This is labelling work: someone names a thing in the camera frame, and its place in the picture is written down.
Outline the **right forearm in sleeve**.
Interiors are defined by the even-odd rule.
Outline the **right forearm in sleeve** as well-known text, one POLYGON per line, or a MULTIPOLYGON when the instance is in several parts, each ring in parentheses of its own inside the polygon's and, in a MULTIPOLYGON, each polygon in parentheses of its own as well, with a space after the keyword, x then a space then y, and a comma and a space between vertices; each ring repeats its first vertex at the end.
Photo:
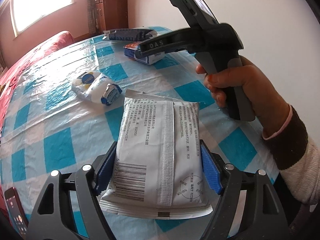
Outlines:
POLYGON ((296 110, 290 107, 289 115, 281 128, 269 137, 263 132, 263 139, 293 197, 304 204, 317 204, 319 149, 309 137, 296 110))

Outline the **person right hand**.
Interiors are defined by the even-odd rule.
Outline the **person right hand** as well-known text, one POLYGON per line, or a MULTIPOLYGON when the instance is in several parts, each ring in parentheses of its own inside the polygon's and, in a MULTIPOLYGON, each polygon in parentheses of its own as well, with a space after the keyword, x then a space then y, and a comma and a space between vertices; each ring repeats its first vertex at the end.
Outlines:
POLYGON ((263 126, 264 136, 270 137, 286 122, 290 105, 257 66, 243 56, 240 59, 240 67, 229 68, 217 74, 206 74, 204 86, 222 108, 227 106, 227 96, 222 90, 241 86, 251 102, 255 116, 263 126))

